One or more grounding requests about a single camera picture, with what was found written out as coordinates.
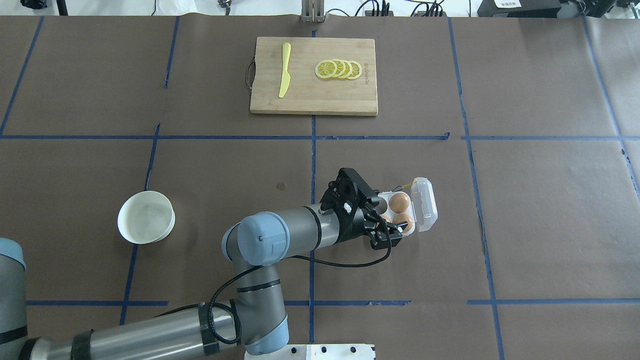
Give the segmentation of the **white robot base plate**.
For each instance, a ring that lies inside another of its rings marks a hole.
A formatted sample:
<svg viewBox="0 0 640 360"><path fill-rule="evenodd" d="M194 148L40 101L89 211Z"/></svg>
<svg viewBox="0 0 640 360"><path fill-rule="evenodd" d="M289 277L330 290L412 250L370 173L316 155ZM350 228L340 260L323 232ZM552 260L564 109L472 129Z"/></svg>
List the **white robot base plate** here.
<svg viewBox="0 0 640 360"><path fill-rule="evenodd" d="M377 352L374 344L366 343L325 343L288 344L268 354L244 354L245 360L375 360Z"/></svg>

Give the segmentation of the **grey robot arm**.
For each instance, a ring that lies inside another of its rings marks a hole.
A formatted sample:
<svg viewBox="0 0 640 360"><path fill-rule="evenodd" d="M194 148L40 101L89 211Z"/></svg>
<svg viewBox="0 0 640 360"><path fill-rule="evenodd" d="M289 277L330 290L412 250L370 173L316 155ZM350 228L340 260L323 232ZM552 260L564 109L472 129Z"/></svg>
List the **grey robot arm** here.
<svg viewBox="0 0 640 360"><path fill-rule="evenodd" d="M264 210L243 218L222 236L234 276L207 301L180 306L151 319L70 340L30 337L26 318L26 262L18 242L1 239L1 358L3 360L193 360L243 347L254 356L290 342L278 264L300 259L336 268L384 262L409 230L407 219L379 212L380 192L352 168L341 168L319 203ZM368 237L386 253L364 263L313 259L321 248Z"/></svg>

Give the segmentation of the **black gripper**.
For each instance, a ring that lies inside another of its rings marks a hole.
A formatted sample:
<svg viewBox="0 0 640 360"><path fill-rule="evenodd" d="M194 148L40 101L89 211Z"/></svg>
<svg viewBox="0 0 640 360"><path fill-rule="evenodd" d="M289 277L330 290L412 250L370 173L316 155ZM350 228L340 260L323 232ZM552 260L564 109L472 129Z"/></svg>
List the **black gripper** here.
<svg viewBox="0 0 640 360"><path fill-rule="evenodd" d="M340 168L335 180L327 185L320 199L320 219L332 215L337 219L334 244L369 237L372 249L393 248L403 238L403 222L393 223L382 219L388 209L387 200L353 168Z"/></svg>

